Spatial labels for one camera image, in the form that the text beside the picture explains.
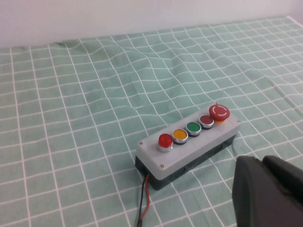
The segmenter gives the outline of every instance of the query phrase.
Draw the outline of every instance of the green button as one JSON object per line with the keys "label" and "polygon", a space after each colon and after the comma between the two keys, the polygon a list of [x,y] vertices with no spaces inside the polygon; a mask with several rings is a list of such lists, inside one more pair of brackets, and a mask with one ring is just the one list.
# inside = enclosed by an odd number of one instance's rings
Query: green button
{"label": "green button", "polygon": [[188,130],[191,130],[191,131],[200,131],[201,130],[200,125],[196,122],[188,123],[187,128],[188,128]]}
{"label": "green button", "polygon": [[201,132],[201,126],[197,122],[189,122],[186,125],[185,130],[187,131],[187,133],[190,137],[196,137]]}

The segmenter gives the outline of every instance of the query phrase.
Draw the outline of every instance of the button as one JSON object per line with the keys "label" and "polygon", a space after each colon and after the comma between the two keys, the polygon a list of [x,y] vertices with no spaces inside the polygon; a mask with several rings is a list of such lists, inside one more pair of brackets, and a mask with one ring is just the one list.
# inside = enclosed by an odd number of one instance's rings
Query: button
{"label": "button", "polygon": [[162,134],[159,136],[158,140],[158,151],[162,153],[168,153],[171,151],[173,145],[172,136],[169,134]]}
{"label": "button", "polygon": [[208,115],[202,115],[199,117],[198,123],[201,125],[202,129],[211,129],[214,125],[214,120]]}
{"label": "button", "polygon": [[172,133],[172,138],[175,144],[182,145],[186,143],[188,134],[184,129],[176,129]]}
{"label": "button", "polygon": [[190,137],[197,137],[198,135],[200,135],[201,126],[197,122],[189,122],[186,125],[185,130],[187,131]]}
{"label": "button", "polygon": [[209,108],[209,115],[216,122],[224,122],[231,115],[231,113],[226,106],[215,104]]}

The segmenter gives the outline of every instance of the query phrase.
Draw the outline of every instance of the emergency stop button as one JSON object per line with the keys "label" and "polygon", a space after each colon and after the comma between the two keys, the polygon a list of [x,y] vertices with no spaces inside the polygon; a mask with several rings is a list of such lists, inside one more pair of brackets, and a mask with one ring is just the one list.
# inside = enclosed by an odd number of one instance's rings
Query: emergency stop button
{"label": "emergency stop button", "polygon": [[209,108],[209,115],[216,122],[224,122],[227,118],[229,118],[231,112],[226,106],[215,104]]}

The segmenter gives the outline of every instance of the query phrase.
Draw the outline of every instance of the yellow button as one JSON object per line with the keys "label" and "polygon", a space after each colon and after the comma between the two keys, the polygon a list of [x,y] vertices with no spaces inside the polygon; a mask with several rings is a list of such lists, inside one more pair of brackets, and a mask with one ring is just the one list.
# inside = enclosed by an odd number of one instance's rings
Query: yellow button
{"label": "yellow button", "polygon": [[184,140],[187,137],[187,134],[182,129],[177,129],[174,131],[174,137],[178,140]]}

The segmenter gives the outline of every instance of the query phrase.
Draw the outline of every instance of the red wire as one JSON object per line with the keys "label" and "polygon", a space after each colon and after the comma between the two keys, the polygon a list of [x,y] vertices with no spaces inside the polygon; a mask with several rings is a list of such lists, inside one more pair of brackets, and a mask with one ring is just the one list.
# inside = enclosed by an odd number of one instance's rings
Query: red wire
{"label": "red wire", "polygon": [[148,193],[148,178],[149,178],[149,174],[146,176],[146,180],[145,180],[145,191],[146,191],[146,199],[147,199],[147,206],[145,208],[145,211],[144,213],[142,214],[142,217],[141,217],[141,220],[143,220],[145,214],[147,213],[148,211],[148,208],[150,207],[150,195]]}

